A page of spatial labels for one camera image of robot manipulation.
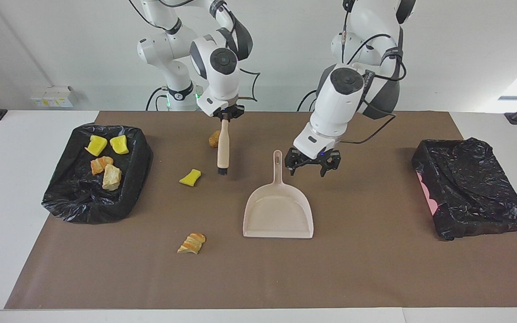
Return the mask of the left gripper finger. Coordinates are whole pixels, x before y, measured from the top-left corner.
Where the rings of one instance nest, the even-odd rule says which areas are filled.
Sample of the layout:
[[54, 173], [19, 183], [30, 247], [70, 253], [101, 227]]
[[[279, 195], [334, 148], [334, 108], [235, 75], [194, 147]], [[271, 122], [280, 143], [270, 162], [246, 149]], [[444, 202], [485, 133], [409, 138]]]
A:
[[291, 176], [294, 176], [295, 171], [304, 166], [307, 161], [307, 156], [301, 152], [287, 152], [285, 156], [285, 167], [289, 170]]
[[319, 164], [321, 165], [320, 177], [324, 178], [326, 172], [330, 170], [337, 170], [341, 159], [340, 153], [322, 153], [319, 157]]

